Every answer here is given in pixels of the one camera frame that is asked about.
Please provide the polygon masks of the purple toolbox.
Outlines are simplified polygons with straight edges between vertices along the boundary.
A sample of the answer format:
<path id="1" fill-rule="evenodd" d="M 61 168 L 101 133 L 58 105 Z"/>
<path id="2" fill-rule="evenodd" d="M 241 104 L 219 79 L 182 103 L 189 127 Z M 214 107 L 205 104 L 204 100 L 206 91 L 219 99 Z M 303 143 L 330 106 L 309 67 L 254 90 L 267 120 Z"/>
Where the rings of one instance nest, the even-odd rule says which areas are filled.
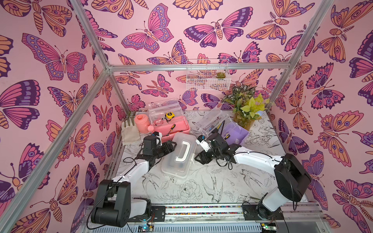
<path id="1" fill-rule="evenodd" d="M 220 134 L 220 127 L 224 120 L 225 126 L 221 136 L 225 138 L 227 134 L 230 134 L 230 137 L 225 139 L 229 145 L 235 143 L 243 146 L 250 133 L 234 122 L 226 111 L 220 109 L 208 111 L 201 119 L 197 120 L 194 125 L 199 133 L 208 137 L 214 132 Z"/>

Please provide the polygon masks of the white clear toolbox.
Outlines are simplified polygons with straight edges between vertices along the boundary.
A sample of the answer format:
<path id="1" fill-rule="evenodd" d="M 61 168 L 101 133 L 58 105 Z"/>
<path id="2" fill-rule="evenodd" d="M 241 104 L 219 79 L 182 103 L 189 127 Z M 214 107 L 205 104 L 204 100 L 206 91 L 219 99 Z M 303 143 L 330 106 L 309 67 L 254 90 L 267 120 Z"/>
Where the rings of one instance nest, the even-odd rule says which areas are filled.
<path id="1" fill-rule="evenodd" d="M 172 140 L 176 143 L 175 150 L 164 157 L 161 171 L 177 178 L 186 178 L 195 155 L 196 140 L 193 135 L 176 133 Z"/>

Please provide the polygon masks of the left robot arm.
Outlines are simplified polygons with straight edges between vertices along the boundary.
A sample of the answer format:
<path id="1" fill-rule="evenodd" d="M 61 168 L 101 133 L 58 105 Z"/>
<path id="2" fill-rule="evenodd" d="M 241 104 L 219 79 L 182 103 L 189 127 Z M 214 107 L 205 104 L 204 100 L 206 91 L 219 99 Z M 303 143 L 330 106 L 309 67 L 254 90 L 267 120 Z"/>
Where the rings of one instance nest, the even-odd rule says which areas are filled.
<path id="1" fill-rule="evenodd" d="M 175 151 L 173 141 L 161 141 L 161 134 L 155 132 L 144 137 L 142 147 L 133 158 L 134 165 L 121 175 L 100 182 L 94 206 L 88 221 L 104 226 L 124 227 L 133 218 L 147 221 L 152 218 L 151 201 L 133 198 L 131 187 L 147 174 L 164 156 Z"/>

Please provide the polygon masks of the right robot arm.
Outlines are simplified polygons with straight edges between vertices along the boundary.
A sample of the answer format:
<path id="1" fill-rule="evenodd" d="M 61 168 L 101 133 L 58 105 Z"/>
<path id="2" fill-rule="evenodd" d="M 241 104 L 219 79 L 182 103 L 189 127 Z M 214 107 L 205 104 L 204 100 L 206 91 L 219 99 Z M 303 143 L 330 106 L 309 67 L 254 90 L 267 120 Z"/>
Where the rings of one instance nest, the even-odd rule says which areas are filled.
<path id="1" fill-rule="evenodd" d="M 227 166 L 248 165 L 275 177 L 277 187 L 265 194 L 255 208 L 258 217 L 263 220 L 270 219 L 288 202 L 293 202 L 296 207 L 311 183 L 311 176 L 292 154 L 275 156 L 250 150 L 239 144 L 229 145 L 219 133 L 213 133 L 208 138 L 200 135 L 196 143 L 203 151 L 196 155 L 195 161 L 203 165 L 220 159 Z"/>

